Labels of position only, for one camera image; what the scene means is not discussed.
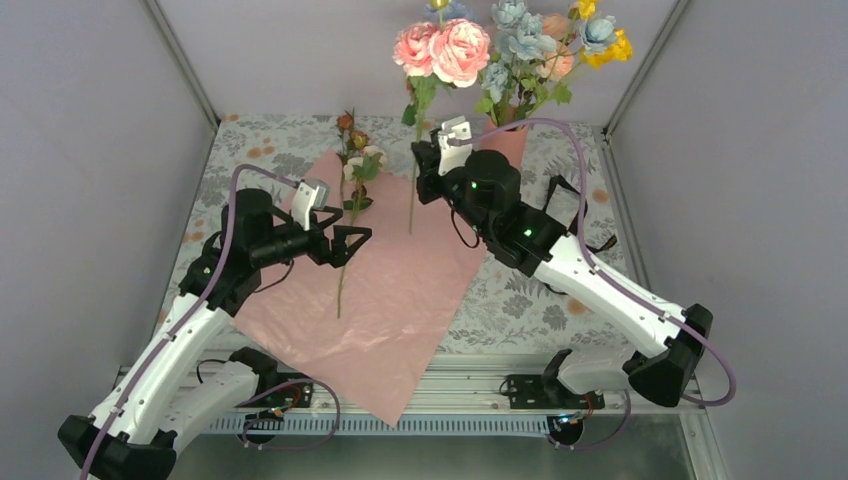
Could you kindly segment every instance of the pink paper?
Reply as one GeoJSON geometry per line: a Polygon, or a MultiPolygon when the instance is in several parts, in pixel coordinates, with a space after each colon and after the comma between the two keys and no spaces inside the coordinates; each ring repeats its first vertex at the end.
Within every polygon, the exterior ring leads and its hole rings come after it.
{"type": "MultiPolygon", "coordinates": [[[[332,150],[307,174],[333,186],[333,206],[340,204],[340,175],[332,150]]],[[[301,257],[288,280],[250,297],[235,319],[239,330],[287,365],[328,383],[390,425],[412,398],[485,253],[460,242],[441,201],[416,204],[409,235],[410,188],[409,180],[389,174],[368,183],[374,204],[356,224],[374,235],[348,264],[341,318],[336,318],[341,269],[301,257]]],[[[263,271],[263,284],[285,268],[263,271]]]]}

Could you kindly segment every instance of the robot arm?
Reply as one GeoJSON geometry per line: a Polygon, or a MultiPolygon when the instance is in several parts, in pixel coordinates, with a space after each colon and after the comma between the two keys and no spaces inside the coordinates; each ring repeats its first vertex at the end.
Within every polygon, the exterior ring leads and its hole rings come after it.
{"type": "Polygon", "coordinates": [[[421,203],[447,201],[496,260],[568,292],[604,315],[632,344],[614,359],[561,352],[549,366],[562,385],[559,394],[633,388],[658,405],[676,406],[703,347],[668,318],[682,315],[686,325],[706,337],[712,314],[700,305],[684,310],[600,259],[584,256],[579,239],[564,225],[521,201],[521,175],[503,155],[452,145],[451,140],[470,137],[468,122],[460,117],[433,131],[430,142],[412,145],[421,203]],[[612,277],[615,285],[603,276],[612,277]]]}
{"type": "MultiPolygon", "coordinates": [[[[102,435],[91,464],[92,475],[101,480],[165,479],[177,455],[216,418],[276,384],[275,378],[269,378],[276,377],[276,361],[242,350],[214,377],[173,402],[180,382],[205,346],[230,324],[260,286],[262,268],[291,264],[304,255],[318,265],[338,268],[371,237],[368,228],[348,226],[334,226],[332,240],[325,236],[324,230],[343,215],[340,209],[325,207],[328,190],[316,180],[300,182],[291,215],[276,208],[265,191],[237,192],[229,255],[206,301],[172,332],[209,285],[222,256],[215,241],[226,235],[223,230],[206,241],[201,256],[189,266],[165,322],[123,381],[91,415],[70,416],[60,428],[59,439],[81,468],[95,437],[102,435]],[[319,220],[316,212],[331,216],[319,220]],[[273,217],[282,224],[274,226],[273,217]],[[359,238],[348,244],[353,235],[359,238]],[[127,390],[131,390],[127,401],[117,409],[115,405],[127,390]]],[[[227,225],[228,209],[224,207],[222,213],[223,225],[227,225]]]]}

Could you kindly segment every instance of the white wall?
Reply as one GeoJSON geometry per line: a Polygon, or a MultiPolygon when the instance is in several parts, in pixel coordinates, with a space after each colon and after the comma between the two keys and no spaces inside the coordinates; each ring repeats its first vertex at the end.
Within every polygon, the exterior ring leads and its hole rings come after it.
{"type": "Polygon", "coordinates": [[[0,12],[0,476],[70,478],[56,432],[149,338],[212,130],[139,1],[0,12]]]}
{"type": "MultiPolygon", "coordinates": [[[[160,0],[219,115],[237,112],[400,115],[408,103],[395,37],[421,21],[426,0],[160,0]]],[[[468,0],[491,24],[495,0],[468,0]]],[[[535,13],[564,13],[571,1],[529,0],[535,13]]],[[[675,0],[605,0],[633,43],[634,58],[586,75],[570,105],[542,116],[605,125],[675,0]]],[[[473,113],[475,86],[442,93],[434,116],[473,113]]]]}
{"type": "Polygon", "coordinates": [[[738,372],[709,414],[739,480],[848,467],[846,30],[843,0],[694,0],[613,134],[655,289],[738,372]]]}

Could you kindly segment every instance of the table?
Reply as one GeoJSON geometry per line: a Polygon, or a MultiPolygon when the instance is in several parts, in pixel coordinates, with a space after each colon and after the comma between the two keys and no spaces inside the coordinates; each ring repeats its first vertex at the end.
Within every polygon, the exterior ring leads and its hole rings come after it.
{"type": "MultiPolygon", "coordinates": [[[[358,117],[357,126],[372,143],[386,150],[388,173],[409,178],[414,131],[397,117],[358,117]]],[[[480,133],[483,121],[472,121],[480,133]]],[[[583,144],[589,166],[589,214],[586,238],[600,246],[616,235],[610,194],[592,128],[573,124],[583,144]]],[[[253,163],[277,174],[300,178],[328,148],[339,148],[335,117],[309,115],[230,115],[223,119],[203,175],[188,228],[159,315],[162,321],[178,293],[178,283],[189,264],[200,255],[203,241],[220,230],[221,207],[226,203],[233,169],[253,163]]],[[[578,185],[576,153],[556,130],[536,127],[528,136],[522,164],[522,199],[534,206],[544,203],[548,180],[562,174],[578,185]]],[[[240,187],[259,187],[281,202],[291,189],[270,179],[246,173],[240,187]]],[[[577,211],[573,193],[558,190],[549,213],[568,225],[577,211]]],[[[622,246],[599,254],[612,267],[625,272],[622,246]]],[[[627,340],[613,326],[569,296],[557,296],[534,279],[503,267],[487,254],[477,276],[457,310],[437,353],[445,354],[545,354],[565,347],[619,348],[627,340]]],[[[231,350],[257,346],[234,328],[223,331],[210,348],[231,350]]]]}

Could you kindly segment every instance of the pink vase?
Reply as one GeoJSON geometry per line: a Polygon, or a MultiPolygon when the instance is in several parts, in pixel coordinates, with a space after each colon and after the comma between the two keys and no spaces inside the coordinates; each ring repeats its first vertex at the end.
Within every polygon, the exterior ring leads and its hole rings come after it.
{"type": "MultiPolygon", "coordinates": [[[[483,133],[489,133],[498,128],[492,122],[491,117],[488,117],[486,120],[483,133]]],[[[527,132],[529,130],[526,126],[523,126],[517,130],[501,132],[480,142],[480,150],[496,150],[501,152],[509,160],[510,165],[521,171],[521,160],[524,158],[524,148],[527,146],[527,132]]]]}

